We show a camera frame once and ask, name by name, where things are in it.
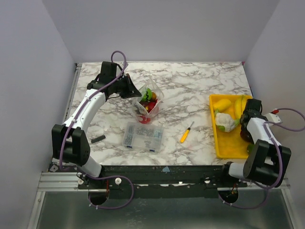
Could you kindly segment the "clear zip top bag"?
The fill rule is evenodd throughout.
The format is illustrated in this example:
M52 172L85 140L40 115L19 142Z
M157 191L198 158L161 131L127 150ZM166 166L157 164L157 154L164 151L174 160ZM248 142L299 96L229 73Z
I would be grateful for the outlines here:
M151 76L139 91L142 96L132 100L132 114L141 124L149 124L159 113L164 94Z

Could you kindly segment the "red bell pepper toy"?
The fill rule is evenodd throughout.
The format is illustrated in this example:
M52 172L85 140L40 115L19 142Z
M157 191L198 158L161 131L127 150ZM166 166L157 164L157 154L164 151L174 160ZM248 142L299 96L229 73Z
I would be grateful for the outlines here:
M149 117L144 116L144 115L140 115L140 116L138 116L138 121L141 124L149 124L151 122L151 119Z

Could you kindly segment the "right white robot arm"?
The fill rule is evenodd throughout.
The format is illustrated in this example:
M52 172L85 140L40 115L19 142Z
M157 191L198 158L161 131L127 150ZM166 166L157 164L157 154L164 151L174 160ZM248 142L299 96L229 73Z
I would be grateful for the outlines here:
M253 147L243 164L228 162L223 166L219 181L225 187L230 187L236 179L244 179L270 189L280 186L284 179L291 150L276 140L267 117L262 115L261 105L257 99L246 102L240 121L240 136Z

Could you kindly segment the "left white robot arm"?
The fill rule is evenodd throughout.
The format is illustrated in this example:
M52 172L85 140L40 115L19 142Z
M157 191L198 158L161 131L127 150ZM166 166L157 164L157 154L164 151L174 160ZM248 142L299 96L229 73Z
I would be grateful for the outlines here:
M142 94L134 86L126 65L120 67L114 62L102 62L101 71L87 85L85 96L75 112L61 125L51 130L53 158L59 163L72 163L88 175L94 188L102 188L106 177L102 165L90 156L90 144L86 132L98 110L112 94L122 99L140 97Z

